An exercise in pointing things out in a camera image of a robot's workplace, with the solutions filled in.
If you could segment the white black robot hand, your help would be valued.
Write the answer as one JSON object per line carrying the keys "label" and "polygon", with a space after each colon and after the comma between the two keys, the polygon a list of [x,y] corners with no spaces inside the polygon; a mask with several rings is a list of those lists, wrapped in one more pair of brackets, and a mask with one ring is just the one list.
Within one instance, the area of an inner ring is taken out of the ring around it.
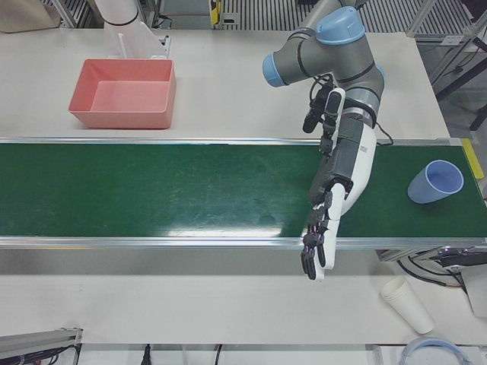
{"label": "white black robot hand", "polygon": [[301,265],[313,281],[323,280],[325,271],[335,265],[340,220],[368,184],[377,138],[372,127],[344,115],[337,125],[335,143],[331,155],[320,161],[309,191],[312,210]]}

